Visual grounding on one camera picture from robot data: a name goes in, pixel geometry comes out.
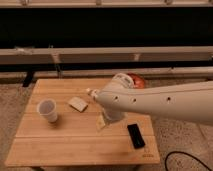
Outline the translucent yellowish gripper finger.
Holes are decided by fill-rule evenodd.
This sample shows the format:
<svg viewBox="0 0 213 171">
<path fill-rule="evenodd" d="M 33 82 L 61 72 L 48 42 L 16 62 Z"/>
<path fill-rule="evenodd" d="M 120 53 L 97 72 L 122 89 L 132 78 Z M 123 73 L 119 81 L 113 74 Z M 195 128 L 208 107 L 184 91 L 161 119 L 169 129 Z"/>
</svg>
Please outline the translucent yellowish gripper finger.
<svg viewBox="0 0 213 171">
<path fill-rule="evenodd" d="M 106 127 L 106 123 L 102 115 L 97 118 L 96 126 L 98 130 L 102 130 Z"/>
</svg>

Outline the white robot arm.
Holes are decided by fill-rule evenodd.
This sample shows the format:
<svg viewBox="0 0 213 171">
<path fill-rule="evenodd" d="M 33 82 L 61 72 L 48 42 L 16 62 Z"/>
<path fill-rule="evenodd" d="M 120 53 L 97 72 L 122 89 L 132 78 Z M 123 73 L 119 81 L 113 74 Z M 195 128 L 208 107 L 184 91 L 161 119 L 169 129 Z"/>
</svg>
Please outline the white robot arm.
<svg viewBox="0 0 213 171">
<path fill-rule="evenodd" d="M 119 73 L 98 91 L 96 101 L 109 120 L 133 112 L 213 125 L 213 81 L 136 89 L 129 75 Z"/>
</svg>

